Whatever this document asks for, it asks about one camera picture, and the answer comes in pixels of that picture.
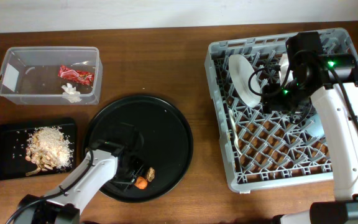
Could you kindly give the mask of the orange carrot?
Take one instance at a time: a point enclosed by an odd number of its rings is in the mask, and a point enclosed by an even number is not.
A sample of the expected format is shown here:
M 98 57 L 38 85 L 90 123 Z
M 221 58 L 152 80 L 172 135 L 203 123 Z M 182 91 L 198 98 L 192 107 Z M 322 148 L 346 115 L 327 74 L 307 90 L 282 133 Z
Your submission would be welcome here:
M 144 190 L 144 189 L 147 188 L 148 181 L 147 181 L 144 177 L 140 176 L 140 177 L 138 177 L 138 178 L 136 179 L 136 182 L 135 182 L 134 185 L 135 185 L 138 189 Z

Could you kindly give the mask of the round black tray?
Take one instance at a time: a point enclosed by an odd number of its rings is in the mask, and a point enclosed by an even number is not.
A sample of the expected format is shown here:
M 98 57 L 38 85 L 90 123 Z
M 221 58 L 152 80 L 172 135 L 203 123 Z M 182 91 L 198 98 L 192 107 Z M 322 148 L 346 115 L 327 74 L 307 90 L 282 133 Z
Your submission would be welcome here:
M 105 106 L 89 123 L 83 146 L 102 139 L 119 144 L 142 140 L 136 154 L 145 162 L 145 178 L 150 167 L 155 178 L 147 188 L 135 185 L 119 190 L 106 183 L 100 192 L 127 203 L 141 203 L 159 198 L 171 191 L 182 180 L 193 155 L 193 136 L 180 110 L 169 102 L 148 95 L 133 95 Z

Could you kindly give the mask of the rice and peanut shells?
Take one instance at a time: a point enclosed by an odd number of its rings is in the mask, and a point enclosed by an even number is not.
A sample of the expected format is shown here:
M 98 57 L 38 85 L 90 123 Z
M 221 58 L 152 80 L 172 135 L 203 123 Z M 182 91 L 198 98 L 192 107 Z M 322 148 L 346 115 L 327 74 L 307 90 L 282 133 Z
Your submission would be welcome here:
M 24 159 L 36 168 L 26 172 L 25 176 L 53 170 L 67 171 L 72 168 L 74 150 L 70 148 L 73 144 L 69 137 L 63 133 L 61 126 L 35 128 L 26 140 Z

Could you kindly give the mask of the grey plate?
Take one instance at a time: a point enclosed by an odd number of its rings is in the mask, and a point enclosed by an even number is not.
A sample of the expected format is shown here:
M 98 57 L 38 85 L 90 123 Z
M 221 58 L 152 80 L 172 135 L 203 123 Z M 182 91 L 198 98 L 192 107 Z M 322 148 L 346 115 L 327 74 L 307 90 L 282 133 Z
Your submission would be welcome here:
M 239 98 L 248 107 L 256 107 L 260 103 L 261 97 L 252 93 L 249 88 L 248 82 L 250 76 L 254 73 L 252 65 L 244 56 L 239 54 L 230 55 L 228 65 L 229 74 Z

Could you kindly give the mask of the red snack wrapper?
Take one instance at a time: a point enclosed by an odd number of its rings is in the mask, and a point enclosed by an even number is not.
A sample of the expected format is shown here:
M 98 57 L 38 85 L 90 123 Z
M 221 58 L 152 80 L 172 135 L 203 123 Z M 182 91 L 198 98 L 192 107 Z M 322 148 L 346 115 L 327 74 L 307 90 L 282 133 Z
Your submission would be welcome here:
M 94 81 L 94 74 L 81 70 L 74 70 L 64 65 L 60 66 L 58 76 L 71 82 L 82 85 L 91 85 Z

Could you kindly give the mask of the white plastic fork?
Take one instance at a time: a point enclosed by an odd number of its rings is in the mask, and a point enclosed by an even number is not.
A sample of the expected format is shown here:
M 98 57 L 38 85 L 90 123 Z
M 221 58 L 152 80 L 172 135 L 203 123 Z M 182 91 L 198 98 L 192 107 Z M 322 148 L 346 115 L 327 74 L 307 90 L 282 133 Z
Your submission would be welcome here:
M 232 133 L 233 133 L 233 136 L 234 136 L 234 147 L 235 147 L 239 157 L 241 157 L 242 152 L 241 152 L 241 150 L 239 148 L 239 138 L 238 138 L 238 135 L 237 135 L 236 123 L 235 123 L 235 120 L 234 120 L 234 113 L 233 113 L 232 109 L 229 109 L 228 113 L 229 113 L 229 120 L 230 120 L 230 124 L 231 124 L 231 128 L 232 128 Z

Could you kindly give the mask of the white tissue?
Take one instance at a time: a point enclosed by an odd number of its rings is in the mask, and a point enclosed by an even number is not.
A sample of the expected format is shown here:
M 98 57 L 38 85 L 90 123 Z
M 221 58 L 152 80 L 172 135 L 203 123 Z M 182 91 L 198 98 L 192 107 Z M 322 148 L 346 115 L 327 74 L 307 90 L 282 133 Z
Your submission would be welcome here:
M 70 103 L 78 103 L 81 101 L 80 92 L 76 90 L 72 84 L 67 83 L 66 85 L 62 85 L 61 88 L 63 89 L 63 97 L 64 99 L 68 100 Z

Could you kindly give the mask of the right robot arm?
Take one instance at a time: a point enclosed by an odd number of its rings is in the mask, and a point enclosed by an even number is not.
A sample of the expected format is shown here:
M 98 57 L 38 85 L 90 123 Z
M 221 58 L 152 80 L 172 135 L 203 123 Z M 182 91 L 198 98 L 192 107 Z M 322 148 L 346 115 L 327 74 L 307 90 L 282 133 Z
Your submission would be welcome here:
M 358 223 L 358 64 L 352 54 L 327 54 L 318 32 L 286 41 L 292 81 L 261 92 L 265 113 L 294 115 L 314 107 L 333 167 L 333 202 L 315 202 L 304 212 L 278 215 L 274 223 Z

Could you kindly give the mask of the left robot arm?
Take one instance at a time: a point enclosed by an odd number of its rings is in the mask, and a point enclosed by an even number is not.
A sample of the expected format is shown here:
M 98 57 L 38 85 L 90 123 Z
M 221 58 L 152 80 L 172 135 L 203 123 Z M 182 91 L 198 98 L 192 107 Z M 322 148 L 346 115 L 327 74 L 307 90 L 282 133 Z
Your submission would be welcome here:
M 55 189 L 41 197 L 25 196 L 8 223 L 79 223 L 87 204 L 106 183 L 123 191 L 135 185 L 145 165 L 136 156 L 143 141 L 119 144 L 98 140 L 84 160 Z

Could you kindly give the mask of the small blue cup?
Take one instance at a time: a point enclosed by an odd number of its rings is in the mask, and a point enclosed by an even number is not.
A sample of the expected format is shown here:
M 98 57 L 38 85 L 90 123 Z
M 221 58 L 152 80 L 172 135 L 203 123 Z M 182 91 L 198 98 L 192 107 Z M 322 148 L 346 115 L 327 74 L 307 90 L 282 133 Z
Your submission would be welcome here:
M 314 114 L 306 120 L 305 131 L 313 138 L 322 138 L 324 136 L 324 129 L 318 114 Z

